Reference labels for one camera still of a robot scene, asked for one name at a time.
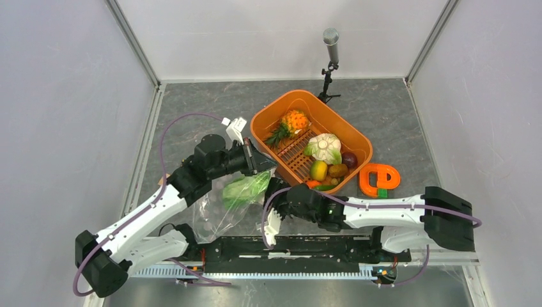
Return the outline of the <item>clear dotted zip top bag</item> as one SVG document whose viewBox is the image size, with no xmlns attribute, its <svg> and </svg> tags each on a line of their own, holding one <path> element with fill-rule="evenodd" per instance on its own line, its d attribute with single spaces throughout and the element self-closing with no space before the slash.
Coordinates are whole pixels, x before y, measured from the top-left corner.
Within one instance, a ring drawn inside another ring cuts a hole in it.
<svg viewBox="0 0 542 307">
<path fill-rule="evenodd" d="M 226 209 L 222 200 L 222 190 L 234 180 L 244 176 L 236 172 L 212 181 L 212 190 L 192 205 L 192 230 L 199 244 L 208 244 L 224 235 L 236 226 L 247 213 L 248 209 L 257 205 L 262 207 L 265 195 L 258 202 L 236 209 Z"/>
</svg>

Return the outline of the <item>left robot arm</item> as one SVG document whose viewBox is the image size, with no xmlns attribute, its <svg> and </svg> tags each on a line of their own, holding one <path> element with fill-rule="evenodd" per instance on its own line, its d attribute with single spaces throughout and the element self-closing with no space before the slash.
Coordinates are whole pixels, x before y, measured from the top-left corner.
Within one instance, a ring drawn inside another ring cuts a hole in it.
<svg viewBox="0 0 542 307">
<path fill-rule="evenodd" d="M 178 230 L 148 242 L 142 240 L 209 193 L 213 180 L 237 172 L 250 177 L 276 166 L 277 162 L 248 138 L 234 140 L 227 149 L 223 137 L 206 135 L 194 153 L 142 205 L 98 233 L 84 230 L 76 236 L 73 293 L 78 297 L 107 297 L 133 273 L 156 262 L 179 256 L 188 261 L 196 259 L 201 252 L 200 242 Z"/>
</svg>

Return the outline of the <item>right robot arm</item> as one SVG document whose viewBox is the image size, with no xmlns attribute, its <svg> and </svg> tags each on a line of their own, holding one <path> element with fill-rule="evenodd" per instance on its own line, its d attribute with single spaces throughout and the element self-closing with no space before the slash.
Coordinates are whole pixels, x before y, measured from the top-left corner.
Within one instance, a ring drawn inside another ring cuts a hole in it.
<svg viewBox="0 0 542 307">
<path fill-rule="evenodd" d="M 482 225 L 472 215 L 471 203 L 437 186 L 428 186 L 424 193 L 409 197 L 370 200 L 334 196 L 307 184 L 292 187 L 280 178 L 272 178 L 265 191 L 260 226 L 266 247 L 275 248 L 285 217 L 297 217 L 334 233 L 372 227 L 376 232 L 369 253 L 378 261 L 431 244 L 473 252 L 474 230 Z"/>
</svg>

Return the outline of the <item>green toy lettuce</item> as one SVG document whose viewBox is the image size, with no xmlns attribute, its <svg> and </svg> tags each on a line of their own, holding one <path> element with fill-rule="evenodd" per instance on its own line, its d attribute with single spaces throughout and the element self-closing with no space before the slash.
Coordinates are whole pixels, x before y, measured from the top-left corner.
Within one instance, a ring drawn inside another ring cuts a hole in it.
<svg viewBox="0 0 542 307">
<path fill-rule="evenodd" d="M 222 200 L 226 209 L 236 209 L 258 202 L 265 195 L 274 172 L 272 170 L 254 176 L 241 176 L 227 184 L 222 190 Z"/>
</svg>

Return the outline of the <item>yellow green toy mango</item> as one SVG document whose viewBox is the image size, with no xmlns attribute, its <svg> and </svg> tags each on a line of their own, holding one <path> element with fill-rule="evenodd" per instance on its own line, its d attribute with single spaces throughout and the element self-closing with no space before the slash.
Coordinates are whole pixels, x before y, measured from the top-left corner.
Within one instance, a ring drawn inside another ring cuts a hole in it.
<svg viewBox="0 0 542 307">
<path fill-rule="evenodd" d="M 309 171 L 309 176 L 315 181 L 324 181 L 327 177 L 328 164 L 324 161 L 314 161 Z"/>
</svg>

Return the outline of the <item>white toy cabbage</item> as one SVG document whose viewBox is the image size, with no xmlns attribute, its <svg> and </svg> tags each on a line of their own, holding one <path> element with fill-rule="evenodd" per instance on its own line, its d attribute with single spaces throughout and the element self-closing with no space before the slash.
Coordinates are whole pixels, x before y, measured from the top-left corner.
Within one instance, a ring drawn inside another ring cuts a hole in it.
<svg viewBox="0 0 542 307">
<path fill-rule="evenodd" d="M 326 164 L 341 164 L 341 147 L 342 143 L 335 134 L 319 134 L 309 140 L 303 154 Z"/>
</svg>

